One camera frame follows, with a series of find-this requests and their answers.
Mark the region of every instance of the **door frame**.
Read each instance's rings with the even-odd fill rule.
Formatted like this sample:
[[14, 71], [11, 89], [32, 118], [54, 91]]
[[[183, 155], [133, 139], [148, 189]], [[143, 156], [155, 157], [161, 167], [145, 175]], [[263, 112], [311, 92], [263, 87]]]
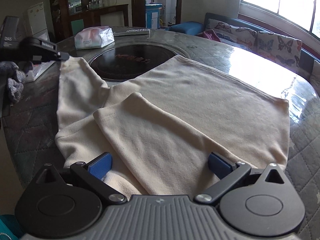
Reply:
[[[176, 4], [176, 24], [181, 23], [181, 8], [182, 0], [177, 0]], [[146, 26], [146, 6], [145, 0], [131, 0], [131, 14], [132, 26], [143, 27]]]

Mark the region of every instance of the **window frame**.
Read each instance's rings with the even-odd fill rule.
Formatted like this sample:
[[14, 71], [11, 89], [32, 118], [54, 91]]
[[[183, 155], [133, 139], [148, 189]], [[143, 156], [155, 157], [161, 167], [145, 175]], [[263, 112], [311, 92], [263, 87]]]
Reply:
[[281, 19], [284, 19], [284, 20], [288, 21], [289, 23], [295, 25], [296, 27], [302, 29], [303, 31], [305, 31], [306, 33], [308, 33], [309, 35], [311, 35], [312, 37], [314, 37], [314, 38], [317, 39], [318, 41], [320, 41], [320, 37], [318, 37], [317, 35], [313, 34], [313, 32], [312, 32], [313, 25], [314, 25], [314, 20], [315, 20], [315, 14], [316, 14], [316, 0], [313, 1], [313, 13], [312, 13], [310, 30], [307, 30], [307, 29], [301, 27], [300, 25], [292, 22], [291, 20], [289, 20], [289, 19], [281, 16], [281, 15], [279, 14], [280, 1], [281, 1], [281, 0], [279, 0], [278, 11], [277, 11], [276, 13], [273, 12], [273, 11], [270, 11], [270, 10], [268, 10], [268, 9], [266, 9], [266, 8], [263, 8], [263, 7], [261, 7], [261, 6], [258, 6], [258, 5], [256, 5], [256, 4], [246, 2], [246, 1], [244, 1], [244, 0], [240, 0], [240, 3], [243, 3], [243, 4], [247, 4], [247, 5], [256, 7], [256, 8], [258, 8], [258, 9], [260, 9], [260, 10], [266, 11], [266, 12], [271, 13], [271, 14], [273, 14], [273, 15], [281, 18]]

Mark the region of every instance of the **window sill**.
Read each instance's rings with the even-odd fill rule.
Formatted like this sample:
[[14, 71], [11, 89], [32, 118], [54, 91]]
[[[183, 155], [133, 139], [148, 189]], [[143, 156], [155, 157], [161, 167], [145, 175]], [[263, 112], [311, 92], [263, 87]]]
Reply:
[[305, 32], [301, 28], [286, 21], [285, 19], [282, 19], [281, 17], [278, 17], [277, 15], [274, 15], [260, 8], [245, 3], [240, 3], [239, 14], [243, 14], [245, 16], [257, 19], [259, 21], [265, 22], [266, 24], [274, 26], [290, 34], [291, 36], [299, 40], [302, 40], [303, 43], [313, 48], [316, 52], [318, 52], [318, 54], [320, 54], [320, 41], [312, 37], [309, 33]]

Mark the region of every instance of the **black circular cooktop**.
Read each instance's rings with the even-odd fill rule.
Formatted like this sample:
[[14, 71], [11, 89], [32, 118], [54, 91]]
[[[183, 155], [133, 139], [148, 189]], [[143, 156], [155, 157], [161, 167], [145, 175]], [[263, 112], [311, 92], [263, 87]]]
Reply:
[[102, 79], [119, 82], [140, 76], [175, 55], [156, 45], [128, 45], [103, 52], [90, 66]]

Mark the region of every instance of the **white remote control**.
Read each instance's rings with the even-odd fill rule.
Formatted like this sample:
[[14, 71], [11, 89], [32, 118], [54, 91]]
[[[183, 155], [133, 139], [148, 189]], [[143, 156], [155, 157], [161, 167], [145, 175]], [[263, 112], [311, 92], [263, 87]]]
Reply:
[[128, 30], [125, 32], [114, 32], [113, 36], [124, 36], [124, 35], [138, 35], [138, 34], [150, 34], [149, 29], [137, 29], [137, 30]]

